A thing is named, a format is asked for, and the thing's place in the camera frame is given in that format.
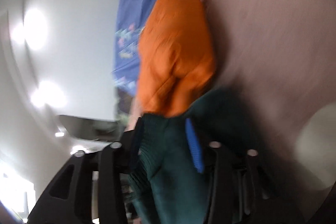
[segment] orange cloth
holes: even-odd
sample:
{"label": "orange cloth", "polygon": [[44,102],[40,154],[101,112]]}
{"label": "orange cloth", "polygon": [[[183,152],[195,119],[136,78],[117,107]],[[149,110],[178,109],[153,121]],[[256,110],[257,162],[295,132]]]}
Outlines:
{"label": "orange cloth", "polygon": [[200,0],[157,0],[139,40],[137,98],[144,112],[172,117],[199,98],[215,60]]}

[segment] blue rubber tip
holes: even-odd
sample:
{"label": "blue rubber tip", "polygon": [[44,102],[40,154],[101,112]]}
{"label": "blue rubber tip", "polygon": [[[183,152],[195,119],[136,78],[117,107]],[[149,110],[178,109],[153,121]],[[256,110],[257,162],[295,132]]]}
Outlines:
{"label": "blue rubber tip", "polygon": [[198,173],[203,173],[205,167],[203,162],[202,147],[197,138],[194,126],[189,118],[185,120],[185,133],[187,136],[189,150],[193,158],[194,166],[197,169]]}

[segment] dark green cloth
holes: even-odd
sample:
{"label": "dark green cloth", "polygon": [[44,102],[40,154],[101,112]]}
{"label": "dark green cloth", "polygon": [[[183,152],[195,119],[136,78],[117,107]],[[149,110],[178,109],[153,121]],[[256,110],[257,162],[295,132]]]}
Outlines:
{"label": "dark green cloth", "polygon": [[144,224],[203,223],[210,174],[194,168],[185,134],[187,117],[237,155],[256,148],[245,114],[228,90],[209,91],[178,117],[144,114],[141,155],[130,174],[133,203]]}

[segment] orange fabric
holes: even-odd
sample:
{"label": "orange fabric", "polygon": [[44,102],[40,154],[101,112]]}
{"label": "orange fabric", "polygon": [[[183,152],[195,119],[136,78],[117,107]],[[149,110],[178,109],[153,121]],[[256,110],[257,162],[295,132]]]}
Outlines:
{"label": "orange fabric", "polygon": [[200,97],[214,72],[200,0],[157,0],[139,40],[137,98],[144,112],[172,117]]}

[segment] teal fabric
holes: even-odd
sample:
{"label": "teal fabric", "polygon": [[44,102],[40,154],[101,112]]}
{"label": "teal fabric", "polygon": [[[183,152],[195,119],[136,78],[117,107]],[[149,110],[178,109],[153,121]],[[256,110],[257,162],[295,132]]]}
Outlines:
{"label": "teal fabric", "polygon": [[178,117],[144,114],[141,155],[130,174],[134,206],[144,224],[203,223],[210,174],[199,174],[194,167],[187,117],[237,155],[256,148],[245,114],[228,90],[209,91]]}

